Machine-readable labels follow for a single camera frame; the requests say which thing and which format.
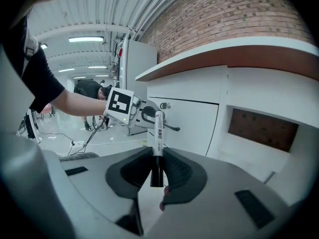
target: wire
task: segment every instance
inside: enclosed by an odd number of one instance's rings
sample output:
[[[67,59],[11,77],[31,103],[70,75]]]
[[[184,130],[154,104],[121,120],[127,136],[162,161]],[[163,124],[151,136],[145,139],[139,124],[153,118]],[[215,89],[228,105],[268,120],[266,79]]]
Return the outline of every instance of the wire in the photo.
[[[134,140],[134,141],[145,141],[145,140],[147,140],[147,139]],[[134,141],[108,142],[108,143],[87,144],[87,145],[90,145],[90,146],[96,146],[96,145],[107,145],[107,144],[129,143],[129,142],[134,142]]]
[[[73,139],[71,139],[70,137],[68,137],[67,135],[63,134],[63,133],[42,133],[39,129],[38,131],[41,133],[41,134],[62,134],[64,135],[66,138],[69,138],[71,141],[73,141]]]
[[[73,156],[75,154],[78,154],[78,153],[84,153],[85,152],[85,149],[86,149],[86,146],[88,145],[88,143],[90,142],[90,140],[92,140],[93,136],[95,135],[95,133],[100,129],[100,127],[103,125],[103,123],[106,121],[106,117],[103,118],[103,121],[102,123],[92,132],[92,134],[90,135],[89,139],[86,141],[86,143],[83,145],[83,147],[78,150],[77,152],[74,152],[72,153],[70,156]]]
[[[70,153],[71,149],[70,149],[68,152],[66,152],[66,153],[57,153],[57,152],[56,152],[56,154],[58,154],[58,156],[66,155],[66,154],[69,154],[69,153]]]
[[[68,152],[68,155],[70,154],[70,152],[71,152],[71,150],[72,150],[73,144],[74,144],[74,143],[71,144],[71,148],[70,148],[70,150],[69,150],[69,152]]]

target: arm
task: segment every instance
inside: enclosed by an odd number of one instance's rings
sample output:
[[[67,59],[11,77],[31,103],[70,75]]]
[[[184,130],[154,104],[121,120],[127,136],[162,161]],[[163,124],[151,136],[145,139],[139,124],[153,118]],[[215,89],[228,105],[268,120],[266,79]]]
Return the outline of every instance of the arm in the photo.
[[[66,89],[51,102],[66,114],[73,116],[103,115],[106,101],[88,98]]]

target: brick wall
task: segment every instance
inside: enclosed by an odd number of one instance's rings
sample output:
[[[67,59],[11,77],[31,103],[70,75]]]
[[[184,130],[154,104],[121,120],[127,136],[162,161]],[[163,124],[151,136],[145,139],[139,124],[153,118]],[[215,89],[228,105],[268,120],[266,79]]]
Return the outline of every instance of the brick wall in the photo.
[[[280,36],[312,43],[288,0],[178,0],[140,41],[158,49],[158,62],[186,50],[235,37]]]

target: black sleeve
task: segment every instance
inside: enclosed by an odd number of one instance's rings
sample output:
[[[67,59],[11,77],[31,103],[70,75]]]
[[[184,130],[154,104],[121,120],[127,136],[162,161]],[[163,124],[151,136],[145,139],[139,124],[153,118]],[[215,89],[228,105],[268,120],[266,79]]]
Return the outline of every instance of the black sleeve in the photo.
[[[50,71],[41,48],[31,57],[22,75],[22,80],[35,96],[30,108],[38,113],[64,90],[64,87]]]

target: ceiling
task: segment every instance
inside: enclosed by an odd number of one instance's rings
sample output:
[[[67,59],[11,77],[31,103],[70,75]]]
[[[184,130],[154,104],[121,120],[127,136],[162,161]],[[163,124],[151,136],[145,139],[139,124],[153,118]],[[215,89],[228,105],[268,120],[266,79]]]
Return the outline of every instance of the ceiling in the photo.
[[[114,41],[120,43],[131,30],[145,28],[173,0],[53,0],[34,6],[28,17],[31,32],[44,49],[51,71],[69,77],[110,72]],[[69,37],[102,36],[102,42],[70,43]],[[108,69],[89,69],[106,65]],[[74,68],[73,71],[58,72]]]

